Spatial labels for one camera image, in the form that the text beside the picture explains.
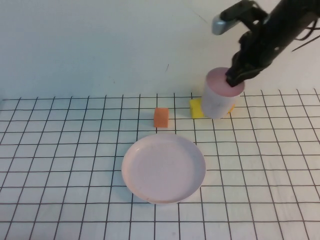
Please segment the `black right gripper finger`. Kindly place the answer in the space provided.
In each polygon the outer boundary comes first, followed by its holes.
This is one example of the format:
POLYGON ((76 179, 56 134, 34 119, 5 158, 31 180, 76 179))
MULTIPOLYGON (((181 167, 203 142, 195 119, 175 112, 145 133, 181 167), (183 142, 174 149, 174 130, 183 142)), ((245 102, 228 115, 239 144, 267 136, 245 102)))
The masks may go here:
POLYGON ((239 67, 234 67, 234 66, 230 67, 225 73, 225 76, 226 76, 226 82, 231 87, 236 87, 245 81, 243 77, 243 70, 239 67))
POLYGON ((253 79, 262 71, 263 68, 259 66, 243 65, 240 67, 239 80, 243 82, 245 80, 253 79))

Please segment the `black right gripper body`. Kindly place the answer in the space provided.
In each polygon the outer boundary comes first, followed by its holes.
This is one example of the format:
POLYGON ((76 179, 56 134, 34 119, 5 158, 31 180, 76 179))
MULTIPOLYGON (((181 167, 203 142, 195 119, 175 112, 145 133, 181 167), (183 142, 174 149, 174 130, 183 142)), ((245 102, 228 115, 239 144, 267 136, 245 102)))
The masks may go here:
POLYGON ((240 50, 233 56, 231 67, 251 65, 264 70, 293 40, 294 20, 283 14, 271 14, 256 30, 241 36, 240 50))

